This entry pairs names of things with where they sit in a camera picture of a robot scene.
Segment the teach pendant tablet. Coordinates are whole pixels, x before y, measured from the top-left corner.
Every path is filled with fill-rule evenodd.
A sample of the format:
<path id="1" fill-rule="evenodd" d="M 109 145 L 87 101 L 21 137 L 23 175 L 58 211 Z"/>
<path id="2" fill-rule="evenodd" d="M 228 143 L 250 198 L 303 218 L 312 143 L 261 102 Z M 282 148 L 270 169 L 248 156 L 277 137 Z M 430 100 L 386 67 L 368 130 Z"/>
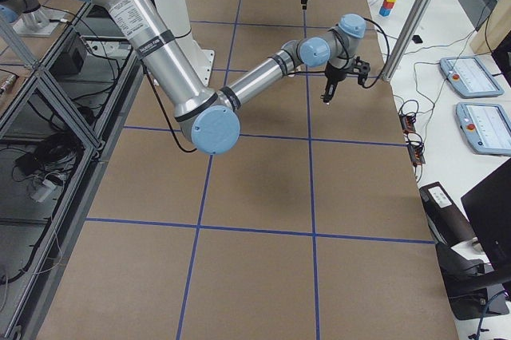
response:
<path id="1" fill-rule="evenodd" d="M 510 156 L 510 119 L 501 105 L 459 102 L 455 113 L 462 135 L 477 154 Z"/>
<path id="2" fill-rule="evenodd" d="M 477 56 L 444 57 L 440 69 L 463 98 L 499 97 L 504 90 Z"/>

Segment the small black object on table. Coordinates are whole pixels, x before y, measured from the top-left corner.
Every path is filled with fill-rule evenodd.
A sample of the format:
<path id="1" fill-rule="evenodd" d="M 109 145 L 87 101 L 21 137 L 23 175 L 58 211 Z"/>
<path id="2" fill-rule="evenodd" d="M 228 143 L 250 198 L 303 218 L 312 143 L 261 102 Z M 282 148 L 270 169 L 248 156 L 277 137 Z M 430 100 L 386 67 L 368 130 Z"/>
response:
<path id="1" fill-rule="evenodd" d="M 415 35 L 412 37 L 412 40 L 413 40 L 413 42 L 414 42 L 414 43 L 416 43 L 416 44 L 422 44 L 422 43 L 423 43 L 422 38 L 421 38 L 419 35 L 417 35 L 417 34 L 415 34 Z"/>

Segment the aluminium frame post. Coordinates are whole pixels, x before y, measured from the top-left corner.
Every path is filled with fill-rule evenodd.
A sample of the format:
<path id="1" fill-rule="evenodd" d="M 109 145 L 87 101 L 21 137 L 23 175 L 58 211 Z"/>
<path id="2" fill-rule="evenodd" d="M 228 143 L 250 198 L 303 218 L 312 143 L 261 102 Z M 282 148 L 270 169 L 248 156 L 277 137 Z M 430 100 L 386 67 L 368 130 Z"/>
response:
<path id="1" fill-rule="evenodd" d="M 398 36 L 398 40 L 394 44 L 392 52 L 387 57 L 386 68 L 383 71 L 382 79 L 390 82 L 396 72 L 399 63 L 404 57 L 404 53 L 410 44 L 411 38 L 418 28 L 422 17 L 424 16 L 431 0 L 415 0 L 412 5 L 408 17 Z"/>

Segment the wooden board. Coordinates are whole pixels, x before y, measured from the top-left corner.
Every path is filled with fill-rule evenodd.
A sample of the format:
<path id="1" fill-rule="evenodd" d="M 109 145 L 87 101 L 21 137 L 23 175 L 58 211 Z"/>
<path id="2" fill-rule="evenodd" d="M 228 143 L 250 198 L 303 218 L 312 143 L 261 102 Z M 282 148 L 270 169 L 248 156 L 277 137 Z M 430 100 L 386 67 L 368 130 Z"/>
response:
<path id="1" fill-rule="evenodd" d="M 476 54 L 492 53 L 510 33 L 510 0 L 496 0 L 485 20 L 480 19 L 470 41 Z"/>

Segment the black box with label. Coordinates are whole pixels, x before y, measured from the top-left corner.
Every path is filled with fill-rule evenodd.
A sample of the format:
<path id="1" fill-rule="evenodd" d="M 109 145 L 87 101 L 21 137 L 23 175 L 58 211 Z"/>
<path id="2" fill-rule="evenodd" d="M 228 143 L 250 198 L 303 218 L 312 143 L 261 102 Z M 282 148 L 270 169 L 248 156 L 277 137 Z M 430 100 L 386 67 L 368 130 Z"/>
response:
<path id="1" fill-rule="evenodd" d="M 437 237 L 450 247 L 476 235 L 458 206 L 439 182 L 419 188 L 425 213 Z"/>

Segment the blue block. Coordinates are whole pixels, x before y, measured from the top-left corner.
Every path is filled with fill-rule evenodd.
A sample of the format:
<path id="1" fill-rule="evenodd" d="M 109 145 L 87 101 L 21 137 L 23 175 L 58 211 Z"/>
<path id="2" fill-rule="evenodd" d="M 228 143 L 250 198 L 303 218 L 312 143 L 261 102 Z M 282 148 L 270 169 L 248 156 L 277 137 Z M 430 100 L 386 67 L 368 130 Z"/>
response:
<path id="1" fill-rule="evenodd" d="M 390 12 L 391 12 L 391 9 L 387 9 L 385 7 L 381 7 L 380 10 L 379 10 L 379 14 L 382 16 L 382 17 L 387 17 L 390 15 Z"/>

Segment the upper orange electronics board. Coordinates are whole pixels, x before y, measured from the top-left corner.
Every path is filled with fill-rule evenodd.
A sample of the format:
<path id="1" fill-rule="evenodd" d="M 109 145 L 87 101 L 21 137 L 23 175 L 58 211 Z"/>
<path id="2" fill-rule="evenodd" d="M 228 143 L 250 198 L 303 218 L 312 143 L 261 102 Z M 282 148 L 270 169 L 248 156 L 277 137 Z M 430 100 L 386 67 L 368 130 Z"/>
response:
<path id="1" fill-rule="evenodd" d="M 399 120 L 400 120 L 402 130 L 404 133 L 416 132 L 416 129 L 415 129 L 416 116 L 414 114 L 400 115 Z"/>

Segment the red block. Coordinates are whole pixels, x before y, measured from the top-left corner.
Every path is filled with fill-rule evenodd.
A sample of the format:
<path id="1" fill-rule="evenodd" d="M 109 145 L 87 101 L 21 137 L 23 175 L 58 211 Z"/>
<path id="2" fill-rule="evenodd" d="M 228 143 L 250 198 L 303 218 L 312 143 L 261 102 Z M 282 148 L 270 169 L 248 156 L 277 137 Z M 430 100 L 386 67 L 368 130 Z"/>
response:
<path id="1" fill-rule="evenodd" d="M 391 10 L 394 7 L 393 2 L 388 2 L 387 0 L 383 1 L 382 8 L 385 10 Z"/>

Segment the black monitor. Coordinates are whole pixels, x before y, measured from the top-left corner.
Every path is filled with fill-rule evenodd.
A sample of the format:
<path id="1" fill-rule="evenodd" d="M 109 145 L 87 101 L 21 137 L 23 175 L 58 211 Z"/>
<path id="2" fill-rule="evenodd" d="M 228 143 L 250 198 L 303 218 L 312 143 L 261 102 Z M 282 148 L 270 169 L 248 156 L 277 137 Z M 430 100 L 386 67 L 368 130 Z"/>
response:
<path id="1" fill-rule="evenodd" d="M 510 265 L 510 160 L 470 189 L 461 202 L 492 265 Z"/>

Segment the black monitor stand base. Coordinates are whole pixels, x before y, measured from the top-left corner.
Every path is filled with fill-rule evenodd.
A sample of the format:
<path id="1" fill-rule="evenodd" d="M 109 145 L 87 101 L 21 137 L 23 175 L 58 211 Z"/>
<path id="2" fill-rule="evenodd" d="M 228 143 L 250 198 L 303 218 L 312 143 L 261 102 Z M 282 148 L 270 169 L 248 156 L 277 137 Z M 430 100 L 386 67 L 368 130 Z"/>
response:
<path id="1" fill-rule="evenodd" d="M 444 243 L 435 245 L 451 310 L 464 321 L 505 315 L 510 294 L 510 266 L 498 269 L 480 259 L 468 260 Z"/>

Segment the lower orange electronics board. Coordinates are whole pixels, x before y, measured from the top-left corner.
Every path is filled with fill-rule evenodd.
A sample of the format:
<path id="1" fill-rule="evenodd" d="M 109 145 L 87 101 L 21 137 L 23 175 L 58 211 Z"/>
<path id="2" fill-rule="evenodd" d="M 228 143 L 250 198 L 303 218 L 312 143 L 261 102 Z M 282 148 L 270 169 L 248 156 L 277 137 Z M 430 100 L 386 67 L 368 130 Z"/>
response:
<path id="1" fill-rule="evenodd" d="M 407 144 L 410 161 L 414 167 L 423 165 L 426 161 L 424 158 L 424 144 L 420 142 L 409 142 Z"/>

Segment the upper teach pendant tablet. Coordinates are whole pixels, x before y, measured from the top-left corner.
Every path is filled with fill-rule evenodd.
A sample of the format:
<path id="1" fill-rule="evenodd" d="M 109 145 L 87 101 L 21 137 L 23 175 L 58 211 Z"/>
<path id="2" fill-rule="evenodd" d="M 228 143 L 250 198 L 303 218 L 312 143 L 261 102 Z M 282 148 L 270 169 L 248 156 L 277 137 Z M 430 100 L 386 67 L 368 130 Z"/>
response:
<path id="1" fill-rule="evenodd" d="M 444 57 L 440 69 L 463 98 L 499 97 L 504 90 L 477 56 Z"/>

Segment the orange electronics board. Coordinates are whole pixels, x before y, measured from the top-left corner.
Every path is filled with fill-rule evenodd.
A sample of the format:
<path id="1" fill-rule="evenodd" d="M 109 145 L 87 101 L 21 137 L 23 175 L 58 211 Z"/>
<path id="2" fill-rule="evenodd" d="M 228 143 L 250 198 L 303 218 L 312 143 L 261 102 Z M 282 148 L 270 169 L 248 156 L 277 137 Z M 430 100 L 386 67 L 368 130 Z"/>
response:
<path id="1" fill-rule="evenodd" d="M 424 144 L 420 142 L 409 142 L 407 144 L 410 161 L 414 167 L 423 165 L 426 161 L 424 158 Z"/>
<path id="2" fill-rule="evenodd" d="M 414 114 L 400 115 L 399 120 L 400 120 L 402 130 L 404 133 L 416 132 L 416 129 L 415 129 L 416 116 Z"/>

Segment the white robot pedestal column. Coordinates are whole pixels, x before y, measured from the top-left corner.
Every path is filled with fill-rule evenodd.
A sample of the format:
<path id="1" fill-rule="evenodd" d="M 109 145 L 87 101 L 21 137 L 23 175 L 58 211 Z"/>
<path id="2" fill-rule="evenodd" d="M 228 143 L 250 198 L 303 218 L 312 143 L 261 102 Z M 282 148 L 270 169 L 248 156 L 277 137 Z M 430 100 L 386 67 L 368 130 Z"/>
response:
<path id="1" fill-rule="evenodd" d="M 186 1 L 154 0 L 154 3 L 158 14 L 172 31 L 179 47 L 183 50 L 200 80 L 205 86 L 208 86 L 215 52 L 210 49 L 201 49 L 192 36 Z"/>

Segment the lower teach pendant tablet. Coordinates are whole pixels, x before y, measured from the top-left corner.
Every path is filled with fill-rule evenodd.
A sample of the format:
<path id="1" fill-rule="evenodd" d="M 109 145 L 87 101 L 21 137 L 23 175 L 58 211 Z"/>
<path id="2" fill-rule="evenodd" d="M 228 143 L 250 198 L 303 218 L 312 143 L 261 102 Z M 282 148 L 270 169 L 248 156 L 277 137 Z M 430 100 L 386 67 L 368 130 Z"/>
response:
<path id="1" fill-rule="evenodd" d="M 501 105 L 459 102 L 455 113 L 462 135 L 477 154 L 510 156 L 510 119 Z"/>

